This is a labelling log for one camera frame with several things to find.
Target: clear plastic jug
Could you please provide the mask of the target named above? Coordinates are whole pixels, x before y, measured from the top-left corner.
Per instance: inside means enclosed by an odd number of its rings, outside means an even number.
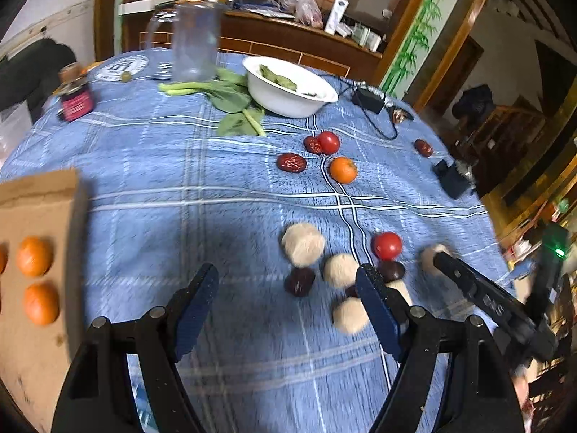
[[[155,75],[171,72],[178,82],[208,81],[216,75],[216,55],[220,39],[220,18],[224,5],[200,0],[180,0],[174,9],[152,15],[146,29],[146,55]],[[171,22],[172,63],[157,60],[152,37],[164,22]]]

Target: black cable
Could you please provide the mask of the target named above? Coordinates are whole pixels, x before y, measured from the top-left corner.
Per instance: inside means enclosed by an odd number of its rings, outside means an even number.
[[[349,82],[348,82],[346,79],[344,79],[342,76],[337,76],[337,75],[334,75],[334,74],[331,74],[331,73],[323,73],[323,74],[320,74],[319,76],[327,76],[327,77],[329,77],[329,78],[335,78],[335,79],[339,80],[341,83],[344,83],[345,85],[347,85],[347,88],[343,89],[343,90],[338,94],[338,97],[341,97],[342,95],[344,95],[345,92],[347,92],[349,89],[353,89],[353,88],[356,87],[356,85],[355,85],[354,83],[349,83]],[[385,140],[389,140],[389,141],[396,140],[396,138],[399,136],[399,131],[397,130],[396,125],[395,125],[395,123],[393,122],[392,113],[387,112],[387,116],[389,117],[389,122],[391,123],[391,126],[393,127],[393,130],[395,131],[395,135],[393,135],[392,137],[387,137],[387,136],[383,133],[383,131],[382,131],[379,127],[376,126],[376,124],[374,123],[373,119],[371,119],[371,118],[369,117],[369,114],[367,114],[366,108],[365,108],[365,106],[362,105],[362,101],[361,101],[361,98],[360,98],[359,96],[357,96],[357,100],[358,100],[358,102],[359,102],[359,107],[361,108],[362,113],[365,114],[366,119],[367,119],[367,120],[369,121],[369,123],[373,126],[373,128],[374,128]]]

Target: screw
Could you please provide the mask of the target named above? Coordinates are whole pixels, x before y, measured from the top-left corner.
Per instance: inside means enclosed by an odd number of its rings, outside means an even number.
[[[426,314],[425,309],[420,306],[411,306],[410,313],[415,318],[422,318]]]
[[[102,327],[106,324],[106,318],[104,316],[99,316],[95,320],[92,321],[92,326],[96,327],[97,329]]]
[[[155,306],[154,308],[152,308],[149,312],[150,317],[152,319],[158,319],[161,318],[162,316],[164,316],[164,313],[166,311],[164,310],[164,308],[162,306]]]
[[[483,325],[483,320],[479,316],[472,315],[469,318],[469,322],[475,327],[480,327]]]

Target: doorway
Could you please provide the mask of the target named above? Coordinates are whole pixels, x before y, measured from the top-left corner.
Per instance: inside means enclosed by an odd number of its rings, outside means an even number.
[[[463,87],[472,69],[475,68],[483,52],[483,47],[477,44],[472,37],[467,36],[451,67],[427,103],[427,107],[442,117]]]

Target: dried red date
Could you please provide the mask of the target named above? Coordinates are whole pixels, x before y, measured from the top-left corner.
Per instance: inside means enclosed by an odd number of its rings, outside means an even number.
[[[298,173],[307,168],[307,160],[295,153],[285,153],[276,159],[276,165],[282,171]]]
[[[433,147],[429,145],[425,140],[415,140],[415,149],[419,151],[419,154],[423,157],[428,158],[433,154]]]
[[[357,293],[357,287],[356,286],[349,286],[345,291],[344,291],[345,295],[347,295],[347,298],[349,297],[353,297],[353,298],[358,298],[359,294]]]
[[[405,266],[396,260],[382,260],[379,263],[379,273],[385,283],[400,280],[405,276]]]
[[[307,296],[313,287],[315,277],[314,271],[309,267],[294,268],[285,280],[285,290],[299,298]]]
[[[305,144],[305,148],[309,153],[322,153],[321,143],[319,143],[316,137],[306,137],[303,143]]]

